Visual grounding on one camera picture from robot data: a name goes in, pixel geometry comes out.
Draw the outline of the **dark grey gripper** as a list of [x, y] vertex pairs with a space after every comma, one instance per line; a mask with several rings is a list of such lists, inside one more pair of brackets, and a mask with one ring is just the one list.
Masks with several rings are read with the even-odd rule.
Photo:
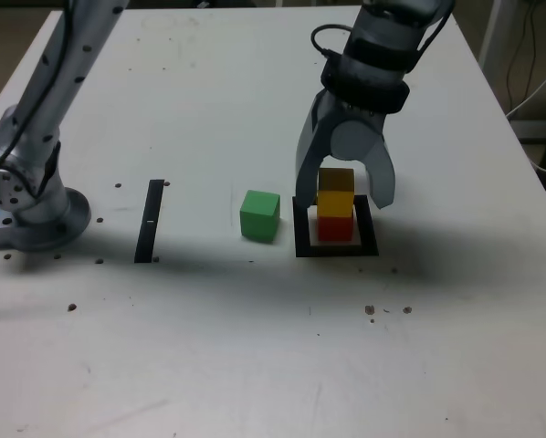
[[[359, 118], [347, 120], [336, 128], [334, 116]], [[364, 165], [369, 195], [382, 209], [394, 202], [395, 173], [381, 134], [386, 115], [353, 106], [322, 89], [315, 97], [304, 123], [296, 152], [295, 197], [300, 208], [309, 208], [315, 199], [322, 161], [331, 156], [340, 161]]]

